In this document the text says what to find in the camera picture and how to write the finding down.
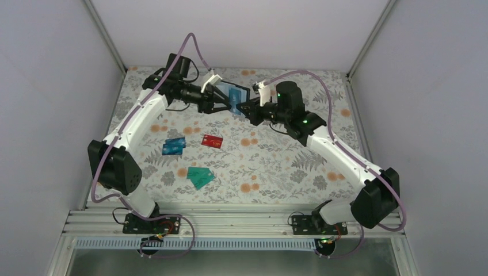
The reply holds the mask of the blue credit card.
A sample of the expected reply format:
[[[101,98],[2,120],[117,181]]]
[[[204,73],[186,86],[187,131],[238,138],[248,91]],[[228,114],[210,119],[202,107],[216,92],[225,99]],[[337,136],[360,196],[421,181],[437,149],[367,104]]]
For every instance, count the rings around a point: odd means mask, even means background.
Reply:
[[[162,155],[182,155],[184,146],[181,144],[164,144]]]
[[[167,147],[172,145],[172,146],[176,146],[176,147],[180,147],[180,148],[185,148],[186,147],[186,140],[185,140],[185,137],[166,139],[164,145]]]
[[[236,104],[245,102],[246,96],[247,96],[247,92],[243,89],[238,88],[238,87],[230,87],[228,89],[228,97],[229,97],[231,105],[232,105],[232,109],[230,111],[232,113],[239,115],[239,116],[242,114],[236,108]]]

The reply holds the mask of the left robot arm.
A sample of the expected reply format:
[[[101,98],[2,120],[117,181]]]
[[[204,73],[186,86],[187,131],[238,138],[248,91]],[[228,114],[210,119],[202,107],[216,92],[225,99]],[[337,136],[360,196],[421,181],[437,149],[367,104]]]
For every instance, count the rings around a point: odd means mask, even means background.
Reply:
[[[159,228],[159,207],[140,184],[142,170],[132,150],[175,100],[195,104],[197,111],[205,114],[231,109],[228,96],[217,87],[222,77],[214,70],[203,76],[200,85],[186,80],[191,62],[187,57],[170,54],[167,66],[144,80],[139,97],[119,125],[103,140],[91,141],[87,148],[93,175],[91,200],[100,203],[118,198],[138,217],[137,225],[147,233]]]

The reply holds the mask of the red credit card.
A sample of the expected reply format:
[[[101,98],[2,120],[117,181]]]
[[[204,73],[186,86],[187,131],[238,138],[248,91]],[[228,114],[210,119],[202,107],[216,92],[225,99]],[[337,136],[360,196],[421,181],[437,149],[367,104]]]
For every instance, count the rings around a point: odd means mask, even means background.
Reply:
[[[223,138],[213,135],[205,134],[201,144],[207,147],[220,149],[222,147]]]

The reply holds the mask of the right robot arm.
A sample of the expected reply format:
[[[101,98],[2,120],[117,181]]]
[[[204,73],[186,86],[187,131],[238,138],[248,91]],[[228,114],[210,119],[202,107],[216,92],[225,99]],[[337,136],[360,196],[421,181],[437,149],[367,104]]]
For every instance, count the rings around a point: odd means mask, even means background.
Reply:
[[[259,97],[237,104],[237,109],[251,124],[264,121],[283,124],[287,134],[333,165],[353,186],[353,197],[329,200],[319,206],[312,218],[312,228],[326,234],[336,223],[357,221],[372,229],[398,206],[399,175],[371,163],[346,145],[319,115],[307,111],[302,91],[293,81],[276,86],[277,102],[272,102],[270,88],[263,83],[253,86]]]

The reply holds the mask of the black leather card holder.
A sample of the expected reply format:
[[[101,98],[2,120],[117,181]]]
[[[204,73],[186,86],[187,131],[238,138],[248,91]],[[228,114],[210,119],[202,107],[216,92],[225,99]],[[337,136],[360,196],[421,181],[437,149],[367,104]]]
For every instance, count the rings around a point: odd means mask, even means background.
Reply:
[[[243,114],[237,109],[237,104],[241,104],[250,99],[250,89],[235,83],[221,81],[216,86],[223,94],[229,97],[231,109],[230,112],[238,116]]]

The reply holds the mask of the teal credit card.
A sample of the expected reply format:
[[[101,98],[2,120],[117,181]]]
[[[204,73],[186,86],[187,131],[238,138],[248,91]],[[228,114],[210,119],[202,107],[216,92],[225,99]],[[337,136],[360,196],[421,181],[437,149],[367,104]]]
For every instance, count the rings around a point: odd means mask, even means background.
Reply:
[[[200,171],[196,176],[192,178],[192,183],[197,190],[200,190],[206,184],[210,183],[215,179],[214,174],[210,169],[205,169]]]
[[[204,167],[188,167],[186,178],[193,181],[200,178],[208,178],[212,175],[209,168]]]

